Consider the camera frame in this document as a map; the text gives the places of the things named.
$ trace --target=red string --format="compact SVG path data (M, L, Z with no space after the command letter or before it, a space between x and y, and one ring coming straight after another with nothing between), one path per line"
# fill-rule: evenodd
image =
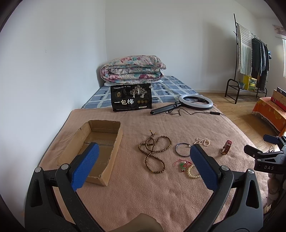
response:
M185 169L188 168L188 165L189 165L189 166L192 165L192 163L191 163L190 161L179 159L179 160L177 160L177 161L174 163L174 167L176 166L176 163L177 163L177 162L180 162L180 161L185 161L185 162L186 162L186 163L181 167L181 172L184 172Z

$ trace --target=metal screw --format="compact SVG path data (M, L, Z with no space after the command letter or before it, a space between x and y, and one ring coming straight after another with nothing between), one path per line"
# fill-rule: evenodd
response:
M225 166L225 165L221 166L221 169L224 170L224 171L228 171L229 170L228 166Z
M253 171L252 169L248 169L248 172L249 172L250 174L254 174L254 171Z
M41 167L37 167L36 169L35 169L35 172L40 172L42 169L41 169Z
M61 166L61 169L63 169L63 170L66 170L68 168L69 168L69 165L66 163Z

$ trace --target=blue gripper pad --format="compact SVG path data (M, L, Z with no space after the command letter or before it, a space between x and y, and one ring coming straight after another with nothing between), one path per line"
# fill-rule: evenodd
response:
M218 187L218 175L206 159L206 157L209 156L204 152L204 150L199 145L196 144L191 146L190 157L191 160L194 162L194 165L196 166L206 187L210 190L216 191Z
M85 158L81 161L81 163L73 172L71 186L74 191L80 189L83 186L98 156L99 156L99 146L97 143L95 143L93 147L87 152Z
M277 136L272 136L272 135L264 135L263 140L265 142L276 144L276 145L279 143L279 139L277 138Z

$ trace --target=floral quilt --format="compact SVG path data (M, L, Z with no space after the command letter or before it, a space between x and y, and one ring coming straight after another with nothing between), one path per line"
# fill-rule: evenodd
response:
M142 84L156 82L164 76L165 64L154 55L139 55L117 58L101 69L106 82L118 84Z

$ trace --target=white wall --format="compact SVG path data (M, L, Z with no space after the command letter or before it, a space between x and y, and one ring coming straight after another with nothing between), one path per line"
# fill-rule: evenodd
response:
M157 55L195 90L224 91L233 78L237 22L256 33L254 16L233 0L107 0L107 59Z
M25 0L0 33L0 193L21 222L34 168L99 89L104 15L104 0Z
M284 48L283 40L276 37L273 24L282 26L278 19L259 18L257 19L259 28L259 38L267 43L268 49L271 51L272 59L269 60L269 72L267 76L266 88L267 95L272 96L273 90L277 87L286 89L286 78L284 72Z

